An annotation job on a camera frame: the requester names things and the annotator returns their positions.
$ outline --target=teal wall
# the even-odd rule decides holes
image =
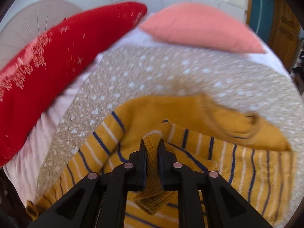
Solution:
[[[273,12],[274,0],[252,0],[249,26],[265,43],[270,36]]]

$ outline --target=beige blanket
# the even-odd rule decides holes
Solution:
[[[123,47],[109,52],[67,110],[38,177],[37,196],[51,187],[66,163],[102,119],[125,101],[148,94],[207,93],[240,112],[257,111],[279,127],[298,152],[295,189],[284,226],[304,195],[304,109],[293,83],[237,55],[180,46]]]

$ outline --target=pink pillow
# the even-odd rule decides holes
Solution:
[[[178,3],[139,26],[165,42],[237,53],[265,53],[251,29],[226,13],[200,3]]]

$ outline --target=blue stripe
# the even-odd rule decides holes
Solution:
[[[269,151],[267,151],[267,181],[268,181],[268,194],[267,194],[267,199],[264,203],[264,208],[262,211],[262,216],[264,216],[268,201],[269,201],[269,197],[270,197],[270,193],[271,193],[271,185],[270,185],[270,170],[269,170]]]
[[[61,196],[63,196],[63,190],[62,190],[62,185],[61,185],[62,179],[60,177],[60,190],[61,190]]]
[[[200,168],[203,172],[208,173],[207,167],[204,166],[201,162],[199,162],[196,158],[194,158],[191,153],[189,153],[185,149],[180,148],[180,147],[178,147],[176,145],[173,145],[173,144],[170,144],[170,145],[174,146],[175,148],[177,148],[177,149],[181,150],[182,152],[184,152],[188,156],[188,158],[190,158],[197,165],[198,168]]]
[[[248,138],[245,138],[245,137],[236,137],[236,136],[234,136],[233,138],[235,138],[235,139],[248,139]]]
[[[84,157],[84,155],[83,155],[83,153],[81,152],[80,149],[78,150],[78,152],[79,152],[80,157],[82,158],[82,161],[83,161],[83,163],[84,163],[84,165],[85,165],[87,171],[88,171],[89,173],[90,173],[90,172],[93,172],[93,171],[91,170],[91,168],[88,166],[87,161],[86,161],[86,159],[85,159],[85,157]]]
[[[71,172],[71,169],[69,168],[69,164],[67,164],[66,166],[67,166],[67,169],[69,170],[69,173],[70,173],[70,175],[71,175],[72,182],[73,182],[73,186],[75,186],[74,176],[73,176],[73,174],[72,174],[72,172]]]
[[[104,151],[107,153],[107,155],[110,156],[110,151],[109,149],[107,149],[107,147],[105,146],[105,144],[102,142],[102,140],[99,138],[99,136],[96,134],[96,132],[93,132],[93,135],[95,137],[95,139],[98,141],[98,143],[101,145],[101,147],[104,149]]]
[[[209,155],[208,155],[208,160],[211,160],[211,159],[212,159],[213,144],[214,144],[214,137],[211,137],[210,143],[209,143]]]
[[[252,168],[253,168],[253,174],[252,174],[252,179],[251,179],[251,183],[250,183],[250,187],[249,187],[249,191],[248,191],[248,202],[249,203],[250,203],[250,198],[251,198],[251,191],[252,191],[254,180],[255,180],[255,166],[254,166],[254,162],[253,162],[254,152],[255,152],[255,150],[253,149],[252,154],[251,154],[251,163],[252,163]]]
[[[122,155],[121,155],[121,151],[120,151],[120,149],[121,149],[121,144],[120,143],[118,143],[118,150],[117,150],[117,154],[118,154],[118,156],[119,156],[119,159],[121,160],[121,162],[123,162],[123,163],[126,163],[126,162],[128,162]]]
[[[280,175],[281,175],[281,185],[280,185],[279,204],[278,204],[277,211],[275,213],[275,222],[278,220],[278,215],[279,215],[279,210],[280,210],[281,200],[282,200],[283,187],[284,187],[281,152],[279,152],[279,170],[280,170]]]
[[[189,134],[189,129],[185,129],[183,144],[181,145],[182,148],[186,148],[188,134]]]
[[[173,203],[167,203],[167,206],[168,207],[172,207],[172,208],[178,208],[178,205],[175,205],[175,204],[173,204]]]
[[[116,120],[116,122],[119,124],[119,126],[121,127],[121,129],[123,130],[123,132],[125,132],[125,128],[123,126],[123,123],[121,122],[121,120],[119,119],[118,115],[116,115],[116,113],[114,111],[112,111],[112,116],[114,117],[114,119]]]
[[[139,222],[141,222],[141,223],[143,223],[143,224],[149,225],[149,226],[151,226],[151,227],[154,227],[154,228],[161,228],[161,227],[159,227],[159,226],[156,226],[156,225],[154,225],[154,224],[152,224],[152,223],[150,223],[150,222],[148,222],[148,221],[145,221],[145,220],[143,220],[143,219],[140,219],[140,218],[138,218],[138,217],[136,217],[136,216],[134,216],[134,215],[132,215],[132,214],[129,214],[129,213],[127,213],[127,212],[126,212],[126,216],[129,217],[129,218],[135,219],[135,220],[137,220],[137,221],[139,221]]]
[[[235,151],[237,150],[237,146],[234,145],[233,152],[232,152],[232,166],[231,166],[231,172],[230,172],[230,178],[228,183],[231,184],[233,180],[234,175],[234,168],[235,168]]]

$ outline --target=red pillow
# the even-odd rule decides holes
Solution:
[[[38,36],[0,71],[0,166],[22,148],[55,97],[146,13],[144,4],[125,2],[77,14]]]

